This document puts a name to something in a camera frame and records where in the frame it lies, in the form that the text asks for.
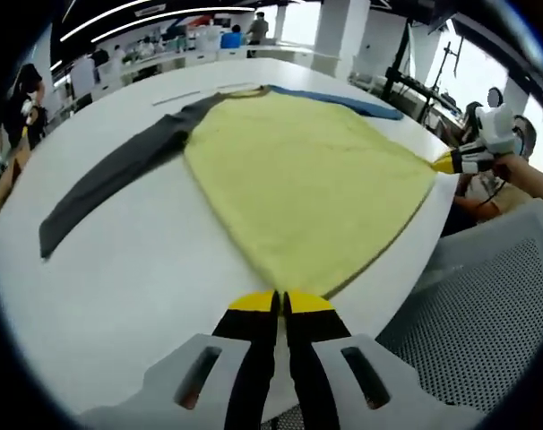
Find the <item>mesh chair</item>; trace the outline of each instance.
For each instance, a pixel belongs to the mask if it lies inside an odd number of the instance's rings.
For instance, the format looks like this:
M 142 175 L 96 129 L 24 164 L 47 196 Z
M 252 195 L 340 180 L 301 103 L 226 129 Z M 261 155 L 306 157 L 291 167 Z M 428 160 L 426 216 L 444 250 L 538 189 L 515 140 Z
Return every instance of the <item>mesh chair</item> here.
M 439 400 L 488 412 L 543 337 L 543 202 L 441 239 L 432 272 L 377 341 Z

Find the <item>ceiling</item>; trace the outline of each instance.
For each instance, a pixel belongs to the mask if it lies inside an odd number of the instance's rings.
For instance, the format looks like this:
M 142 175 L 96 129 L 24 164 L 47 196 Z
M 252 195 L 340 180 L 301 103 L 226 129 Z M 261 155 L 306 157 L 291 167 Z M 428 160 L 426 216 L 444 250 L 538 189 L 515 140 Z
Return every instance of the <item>ceiling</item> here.
M 84 30 L 71 36 L 68 40 L 60 42 L 60 39 L 65 34 L 77 28 L 79 25 L 101 13 L 114 9 L 120 5 L 130 3 L 131 1 L 133 0 L 100 0 L 98 2 L 91 0 L 68 0 L 63 12 L 60 13 L 60 16 L 57 16 L 53 22 L 52 63 L 54 64 L 58 60 L 63 60 L 63 64 L 66 65 L 77 56 L 90 50 L 92 39 L 109 30 L 136 21 L 139 18 L 135 16 L 135 11 L 153 5 L 165 4 L 166 9 L 162 11 L 162 13 L 168 13 L 198 7 L 262 7 L 271 4 L 282 5 L 289 2 L 286 0 L 148 0 L 94 22 Z M 532 13 L 532 5 L 536 3 L 536 0 L 513 0 L 513 2 L 520 12 L 527 15 L 528 21 L 537 24 L 539 33 L 543 36 L 543 18 L 540 19 L 539 14 Z M 390 10 L 385 6 L 386 4 L 391 6 Z M 482 47 L 500 63 L 507 66 L 509 70 L 512 71 L 513 76 L 525 74 L 525 71 L 523 70 L 525 61 L 517 62 L 516 57 L 509 55 L 508 49 L 501 47 L 501 44 L 498 42 L 500 39 L 504 41 L 504 45 L 511 47 L 512 50 L 519 53 L 519 56 L 523 59 L 525 55 L 522 53 L 520 45 L 516 42 L 515 37 L 511 32 L 502 24 L 497 15 L 489 8 L 482 5 L 481 2 L 469 2 L 464 0 L 372 0 L 371 5 L 372 8 L 377 10 L 412 17 L 416 21 L 425 24 L 429 24 L 432 21 L 434 6 L 437 6 L 438 9 L 447 10 L 447 12 L 449 9 L 456 9 L 459 13 L 468 16 L 474 22 L 478 23 L 479 28 L 488 29 L 490 32 L 484 34 L 484 31 L 477 30 L 477 26 L 471 28 L 460 22 L 457 25 L 457 32 L 460 35 Z M 496 35 L 498 40 L 493 40 L 493 34 Z M 529 80 L 525 80 L 522 84 L 528 85 L 529 82 Z

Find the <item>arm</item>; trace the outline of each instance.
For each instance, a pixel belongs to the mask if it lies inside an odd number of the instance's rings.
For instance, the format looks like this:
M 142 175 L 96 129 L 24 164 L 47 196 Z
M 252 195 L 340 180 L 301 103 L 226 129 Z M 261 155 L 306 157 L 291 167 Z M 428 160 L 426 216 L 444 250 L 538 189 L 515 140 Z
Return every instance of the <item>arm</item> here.
M 448 126 L 444 128 L 444 139 L 446 140 L 445 143 L 449 145 L 450 148 L 457 148 L 460 144 L 459 141 L 454 137 L 451 127 Z
M 501 214 L 496 205 L 492 202 L 481 204 L 482 201 L 477 199 L 468 199 L 455 195 L 454 202 L 461 206 L 465 211 L 472 215 L 478 221 L 486 221 L 496 218 Z
M 40 105 L 40 102 L 45 98 L 45 92 L 47 89 L 45 88 L 45 83 L 43 81 L 39 82 L 39 86 L 37 88 L 37 104 Z
M 457 184 L 457 195 L 464 195 L 469 188 L 470 180 L 474 175 L 471 173 L 463 173 L 459 176 L 459 183 Z
M 496 162 L 510 171 L 509 182 L 534 198 L 543 200 L 543 173 L 518 155 L 507 155 Z

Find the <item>person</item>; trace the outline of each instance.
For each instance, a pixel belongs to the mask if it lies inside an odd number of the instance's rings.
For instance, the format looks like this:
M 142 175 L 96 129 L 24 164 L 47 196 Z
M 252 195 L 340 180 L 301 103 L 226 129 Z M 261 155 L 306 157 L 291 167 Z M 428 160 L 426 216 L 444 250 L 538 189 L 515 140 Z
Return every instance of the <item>person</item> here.
M 543 173 L 516 154 L 509 154 L 496 161 L 496 167 L 505 167 L 511 184 L 534 199 L 543 200 Z
M 141 58 L 146 58 L 148 56 L 154 55 L 154 44 L 152 44 L 150 37 L 146 36 L 142 42 L 140 42 L 140 45 L 138 45 L 138 55 Z
M 19 145 L 26 125 L 29 126 L 30 148 L 33 149 L 40 142 L 47 118 L 45 109 L 40 105 L 45 92 L 45 84 L 35 66 L 24 64 L 17 75 L 3 117 L 3 126 L 12 149 Z
M 126 52 L 120 47 L 120 45 L 116 45 L 114 47 L 113 57 L 116 60 L 120 60 L 122 62 L 122 60 L 124 59 L 125 56 L 126 56 Z
M 242 45 L 242 29 L 239 25 L 232 27 L 231 33 L 225 33 L 221 37 L 220 47 L 222 49 L 231 49 Z
M 537 132 L 524 116 L 514 117 L 514 131 L 522 138 L 521 158 L 528 164 Z M 478 223 L 512 211 L 532 197 L 513 183 L 496 175 L 496 168 L 476 175 L 461 175 L 442 237 L 458 233 Z
M 454 131 L 451 127 L 445 127 L 445 140 L 451 148 L 458 148 L 465 143 L 474 142 L 478 136 L 477 108 L 483 105 L 477 101 L 473 101 L 465 108 L 465 116 L 463 119 L 463 127 L 461 130 Z
M 248 45 L 261 45 L 262 40 L 265 39 L 265 35 L 270 28 L 268 22 L 264 19 L 265 13 L 258 12 L 255 14 L 255 20 L 250 25 L 250 30 L 247 31 L 246 35 L 250 35 L 250 42 Z M 254 51 L 247 51 L 248 58 L 254 58 Z
M 108 52 L 102 49 L 101 47 L 98 47 L 91 55 L 92 59 L 94 60 L 94 66 L 99 67 L 105 63 L 108 62 L 110 59 L 110 56 L 108 55 Z

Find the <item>black tripod stand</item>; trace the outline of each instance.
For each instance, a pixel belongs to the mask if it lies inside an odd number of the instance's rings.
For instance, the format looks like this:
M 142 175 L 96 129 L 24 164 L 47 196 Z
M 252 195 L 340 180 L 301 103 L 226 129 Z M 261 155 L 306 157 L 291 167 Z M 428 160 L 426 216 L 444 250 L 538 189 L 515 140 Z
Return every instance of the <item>black tripod stand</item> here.
M 433 87 L 431 87 L 431 90 L 433 90 L 433 91 L 435 91 L 437 93 L 439 92 L 439 80 L 441 79 L 441 74 L 443 74 L 444 64 L 446 63 L 448 56 L 456 56 L 457 57 L 457 63 L 454 66 L 454 75 L 456 77 L 456 75 L 457 75 L 457 66 L 459 65 L 459 58 L 461 56 L 462 41 L 463 41 L 463 39 L 461 38 L 461 44 L 459 45 L 459 51 L 458 52 L 454 52 L 454 51 L 451 50 L 451 42 L 449 42 L 447 44 L 447 46 L 444 48 L 443 62 L 441 63 L 441 67 L 439 67 L 439 73 L 436 76 L 435 83 L 433 84 Z M 425 105 L 421 109 L 421 113 L 418 114 L 417 122 L 420 123 L 420 124 L 424 124 L 425 120 L 427 119 L 427 115 L 429 114 L 429 110 L 431 108 L 430 103 L 429 103 L 430 100 L 431 100 L 431 98 L 429 96 L 427 96 L 427 98 L 425 100 Z

